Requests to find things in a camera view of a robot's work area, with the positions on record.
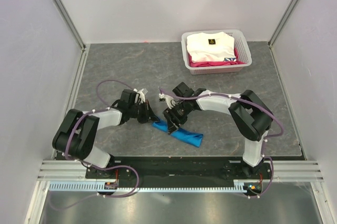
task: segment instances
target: blue towel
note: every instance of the blue towel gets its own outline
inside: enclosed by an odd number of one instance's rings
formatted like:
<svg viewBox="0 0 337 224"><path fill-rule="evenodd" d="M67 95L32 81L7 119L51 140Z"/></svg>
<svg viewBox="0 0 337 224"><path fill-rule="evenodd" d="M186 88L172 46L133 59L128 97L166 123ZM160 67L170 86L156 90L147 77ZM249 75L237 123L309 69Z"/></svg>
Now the blue towel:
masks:
<svg viewBox="0 0 337 224"><path fill-rule="evenodd" d="M158 123L152 123L152 126L167 133L167 123L162 120ZM192 133L182 128L173 132L171 136L195 147L200 147L202 138L204 137L203 134Z"/></svg>

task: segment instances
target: gray mat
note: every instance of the gray mat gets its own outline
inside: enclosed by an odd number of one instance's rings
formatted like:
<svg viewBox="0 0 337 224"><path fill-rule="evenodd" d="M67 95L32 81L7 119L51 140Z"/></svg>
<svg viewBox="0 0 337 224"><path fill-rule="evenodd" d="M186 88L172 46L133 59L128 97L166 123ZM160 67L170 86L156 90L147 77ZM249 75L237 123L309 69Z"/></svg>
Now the gray mat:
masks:
<svg viewBox="0 0 337 224"><path fill-rule="evenodd" d="M65 207L92 192L57 191L51 195L55 207ZM139 192L132 197L94 197L67 211L45 205L48 224L321 224L323 223L310 183L273 183L259 200L231 193Z"/></svg>
<svg viewBox="0 0 337 224"><path fill-rule="evenodd" d="M285 134L270 139L266 154L299 156L288 108L281 90L273 60L266 42L250 42L253 63L238 73L191 75L185 68L180 43L95 44L91 45L75 108L104 108L97 99L95 87L104 79L115 78L148 90L147 98L161 118L165 103L158 102L158 87L172 90L180 82L193 89L235 94L253 90L284 124ZM110 103L118 99L124 87L105 83L101 95ZM244 140L233 119L212 111L194 111L184 129L203 133L200 148L188 145L155 129L138 124L136 119L117 127L99 130L96 145L113 155L123 156L239 156ZM270 133L278 132L273 123Z"/></svg>

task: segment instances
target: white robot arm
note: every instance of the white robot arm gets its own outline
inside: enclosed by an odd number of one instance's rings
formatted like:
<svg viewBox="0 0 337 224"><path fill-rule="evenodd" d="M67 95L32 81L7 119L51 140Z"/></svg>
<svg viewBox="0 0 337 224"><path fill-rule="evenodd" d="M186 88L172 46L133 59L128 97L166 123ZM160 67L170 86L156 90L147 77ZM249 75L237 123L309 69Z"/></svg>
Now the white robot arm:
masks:
<svg viewBox="0 0 337 224"><path fill-rule="evenodd" d="M148 121L160 121L153 113L148 100L145 99L146 93L146 89L124 90L121 98L115 101L107 111L86 116L72 139L70 135L75 124L86 112L77 109L69 110L53 139L53 148L65 152L70 139L68 154L72 158L83 160L100 168L113 166L114 156L94 146L96 132L105 127L121 125L130 118L136 118L141 124Z"/></svg>
<svg viewBox="0 0 337 224"><path fill-rule="evenodd" d="M173 103L167 97L167 94L165 97L163 97L163 94L160 94L160 100L166 101L168 106L163 114L167 120L169 134L178 130L187 121L187 115L191 111L212 110L225 113L233 117L240 133L245 137L243 160L251 167L255 167L261 162L263 158L261 155L263 139L268 134L272 119L256 107L249 106L232 98L236 97L248 100L269 111L254 92L246 90L242 94L220 96L221 94L206 89L194 91L185 83L180 83L173 92L179 97L194 97L196 99L180 99Z"/></svg>

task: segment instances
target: white wall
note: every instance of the white wall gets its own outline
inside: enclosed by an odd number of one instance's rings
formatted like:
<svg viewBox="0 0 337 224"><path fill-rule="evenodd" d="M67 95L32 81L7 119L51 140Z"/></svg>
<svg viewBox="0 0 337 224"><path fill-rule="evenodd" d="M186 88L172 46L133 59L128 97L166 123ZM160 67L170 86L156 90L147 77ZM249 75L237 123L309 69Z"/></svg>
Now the white wall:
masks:
<svg viewBox="0 0 337 224"><path fill-rule="evenodd" d="M80 48L52 0L0 0L0 222L23 223Z"/></svg>
<svg viewBox="0 0 337 224"><path fill-rule="evenodd" d="M336 16L336 0L300 0L275 53L304 151L321 165L337 212Z"/></svg>
<svg viewBox="0 0 337 224"><path fill-rule="evenodd" d="M192 30L238 28L269 40L290 0L62 0L87 43L178 42Z"/></svg>

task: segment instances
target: white laundry basket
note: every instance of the white laundry basket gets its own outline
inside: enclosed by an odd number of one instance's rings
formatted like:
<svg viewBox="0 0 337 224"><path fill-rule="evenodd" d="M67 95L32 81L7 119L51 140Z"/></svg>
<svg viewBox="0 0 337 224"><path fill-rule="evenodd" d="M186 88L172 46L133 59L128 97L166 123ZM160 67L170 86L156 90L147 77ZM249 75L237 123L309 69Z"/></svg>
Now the white laundry basket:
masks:
<svg viewBox="0 0 337 224"><path fill-rule="evenodd" d="M227 65L227 66L209 66L209 67L191 67L189 61L189 54L187 52L187 37L196 33L214 34L219 32L225 32L226 34L234 37L234 47L239 53L239 60L246 63L244 65ZM224 29L224 30L208 30L208 31L196 31L184 33L181 37L181 45L183 49L183 58L185 66L190 70L193 75L196 74L210 74L210 73L233 73L242 70L244 67L252 64L252 55L249 51L246 38L243 33L238 29Z"/></svg>

